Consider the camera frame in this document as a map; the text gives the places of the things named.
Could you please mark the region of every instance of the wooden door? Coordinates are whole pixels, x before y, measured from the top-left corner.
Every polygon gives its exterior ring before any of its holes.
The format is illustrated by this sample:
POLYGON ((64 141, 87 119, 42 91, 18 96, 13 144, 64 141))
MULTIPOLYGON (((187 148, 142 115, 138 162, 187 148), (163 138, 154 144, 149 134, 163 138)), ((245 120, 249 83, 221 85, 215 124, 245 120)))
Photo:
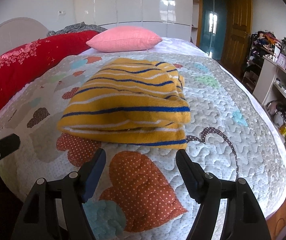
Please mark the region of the wooden door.
POLYGON ((228 0, 227 29, 221 63, 236 77, 248 49, 252 28, 252 0, 228 0))

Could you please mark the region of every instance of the black robotic claw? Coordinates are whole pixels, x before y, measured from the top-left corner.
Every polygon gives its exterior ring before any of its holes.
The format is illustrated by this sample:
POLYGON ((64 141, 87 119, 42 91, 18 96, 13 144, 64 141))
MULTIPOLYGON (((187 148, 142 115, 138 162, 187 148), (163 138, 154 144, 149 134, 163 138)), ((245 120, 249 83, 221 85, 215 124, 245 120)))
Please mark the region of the black robotic claw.
POLYGON ((227 198, 221 240, 271 240, 264 215, 247 181, 218 179, 191 161, 185 150, 176 153, 176 164, 191 198, 201 204, 187 239, 211 240, 220 200, 227 198))
POLYGON ((61 240, 55 199, 62 199, 70 240, 95 240, 82 203, 93 196, 106 163, 106 154, 98 149, 90 162, 78 172, 61 180, 38 179, 27 196, 16 221, 12 240, 61 240))

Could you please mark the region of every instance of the glossy cabinet door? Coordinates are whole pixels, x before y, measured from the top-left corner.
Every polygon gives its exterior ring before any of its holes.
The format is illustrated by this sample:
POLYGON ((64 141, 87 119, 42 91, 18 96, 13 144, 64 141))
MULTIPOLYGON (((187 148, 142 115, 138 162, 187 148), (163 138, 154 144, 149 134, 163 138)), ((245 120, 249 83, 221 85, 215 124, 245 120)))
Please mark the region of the glossy cabinet door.
POLYGON ((168 0, 168 22, 191 25, 193 0, 168 0))
POLYGON ((142 27, 142 22, 117 23, 117 26, 137 26, 137 27, 142 27))
POLYGON ((119 23, 142 21, 141 0, 116 0, 116 4, 119 23))
POLYGON ((190 41, 191 27, 188 25, 167 23, 167 36, 168 38, 190 41))
POLYGON ((168 0, 142 0, 143 22, 167 22, 168 0))
POLYGON ((116 23, 111 23, 111 24, 104 24, 104 25, 100 25, 101 27, 103 28, 106 28, 106 29, 111 29, 111 28, 114 28, 117 26, 116 23))
POLYGON ((95 24, 94 0, 74 0, 76 22, 95 24))
POLYGON ((160 37, 167 37, 166 23, 160 22, 143 22, 143 28, 146 28, 160 37))
POLYGON ((116 0, 94 0, 95 24, 117 23, 116 0))

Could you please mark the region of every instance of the yellow striped towel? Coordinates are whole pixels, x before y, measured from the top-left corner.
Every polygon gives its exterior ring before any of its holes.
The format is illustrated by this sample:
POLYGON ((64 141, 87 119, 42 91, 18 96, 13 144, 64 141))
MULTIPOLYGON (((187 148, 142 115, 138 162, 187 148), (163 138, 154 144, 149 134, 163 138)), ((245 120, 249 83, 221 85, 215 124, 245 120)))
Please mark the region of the yellow striped towel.
POLYGON ((57 127, 97 141, 186 148, 183 86, 172 64, 118 58, 82 85, 57 127))

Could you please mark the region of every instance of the teal door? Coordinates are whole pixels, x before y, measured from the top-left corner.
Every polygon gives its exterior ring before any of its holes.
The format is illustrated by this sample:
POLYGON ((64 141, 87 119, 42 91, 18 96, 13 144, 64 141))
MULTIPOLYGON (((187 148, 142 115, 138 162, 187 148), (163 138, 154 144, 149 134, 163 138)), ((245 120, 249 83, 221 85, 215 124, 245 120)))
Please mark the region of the teal door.
POLYGON ((220 60, 227 23, 227 0, 203 0, 200 49, 220 60))

